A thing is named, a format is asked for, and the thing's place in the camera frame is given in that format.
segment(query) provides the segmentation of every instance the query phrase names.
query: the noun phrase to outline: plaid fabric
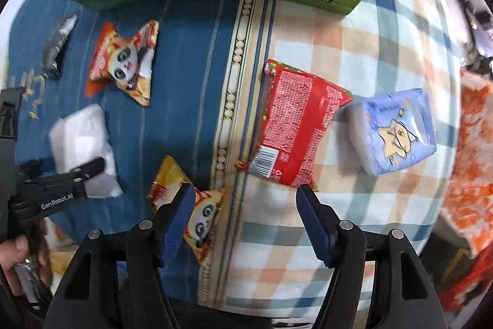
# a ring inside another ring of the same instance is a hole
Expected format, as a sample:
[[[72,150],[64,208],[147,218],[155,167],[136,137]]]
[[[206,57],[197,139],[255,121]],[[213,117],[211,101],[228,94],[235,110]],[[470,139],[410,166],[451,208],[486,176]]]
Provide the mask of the plaid fabric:
[[[317,196],[339,218],[378,233],[400,228],[420,252],[442,203],[459,122],[459,62],[445,0],[363,0],[345,18],[278,1],[271,16],[265,57],[324,77],[356,98],[416,87],[430,95],[438,142],[433,156],[406,170],[369,176],[350,144],[342,110],[319,147],[314,177]],[[251,100],[261,86],[258,71],[243,74],[242,82],[251,79],[252,85],[237,100],[248,104],[250,116],[258,106]],[[236,313],[311,320],[332,271],[315,257],[295,189],[241,172],[234,185],[199,300]],[[360,308],[369,305],[373,270],[367,264]]]

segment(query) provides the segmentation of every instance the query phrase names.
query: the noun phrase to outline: panda cartoon snack bag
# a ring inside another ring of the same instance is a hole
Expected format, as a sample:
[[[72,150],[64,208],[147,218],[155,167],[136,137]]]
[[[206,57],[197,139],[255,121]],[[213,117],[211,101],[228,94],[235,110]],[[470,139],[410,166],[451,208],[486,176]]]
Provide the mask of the panda cartoon snack bag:
[[[192,183],[178,163],[167,155],[159,168],[147,197],[156,212],[160,206],[169,204],[183,183]],[[202,264],[209,254],[211,238],[216,227],[221,204],[229,188],[200,191],[195,189],[195,207],[188,222],[183,239],[193,250],[197,261]]]
[[[158,29],[159,22],[151,20],[130,39],[106,22],[94,50],[85,95],[91,97],[110,79],[135,101],[149,106]]]

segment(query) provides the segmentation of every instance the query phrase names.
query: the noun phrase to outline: white plastic bag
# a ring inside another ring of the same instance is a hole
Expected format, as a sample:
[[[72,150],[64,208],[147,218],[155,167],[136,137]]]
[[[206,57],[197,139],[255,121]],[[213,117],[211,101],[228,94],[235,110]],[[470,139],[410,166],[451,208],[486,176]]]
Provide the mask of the white plastic bag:
[[[59,119],[49,137],[58,173],[68,172],[99,156],[105,159],[104,172],[85,182],[88,197],[118,197],[123,193],[116,181],[115,157],[108,142],[104,112],[99,105],[89,105]]]

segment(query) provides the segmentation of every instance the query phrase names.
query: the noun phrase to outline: blue bedsheet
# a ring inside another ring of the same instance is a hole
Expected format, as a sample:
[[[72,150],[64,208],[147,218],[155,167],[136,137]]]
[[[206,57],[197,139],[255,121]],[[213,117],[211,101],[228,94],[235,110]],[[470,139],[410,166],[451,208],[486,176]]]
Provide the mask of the blue bedsheet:
[[[62,76],[47,81],[39,120],[28,117],[34,97],[20,114],[18,162],[50,155],[48,132],[65,117],[93,102],[106,112],[119,183],[116,199],[88,200],[53,220],[80,242],[95,227],[105,233],[130,229],[150,216],[145,196],[166,154],[172,155],[193,183],[206,189],[210,180],[213,140],[222,81],[239,0],[152,0],[96,13],[67,0],[27,0],[10,34],[11,76],[40,74],[44,42],[64,16],[79,20],[66,44]],[[151,106],[144,108],[115,86],[93,98],[84,93],[89,61],[105,21],[131,37],[148,20],[160,22],[152,74]],[[198,264],[182,242],[177,258],[162,277],[168,295],[196,301]]]

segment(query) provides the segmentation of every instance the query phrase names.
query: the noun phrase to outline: barcode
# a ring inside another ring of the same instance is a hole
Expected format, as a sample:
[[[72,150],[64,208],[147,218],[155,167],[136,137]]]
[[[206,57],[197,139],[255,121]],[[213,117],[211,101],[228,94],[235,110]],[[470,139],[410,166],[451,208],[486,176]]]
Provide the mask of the barcode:
[[[275,148],[260,146],[250,165],[250,172],[263,177],[270,177],[279,151]]]

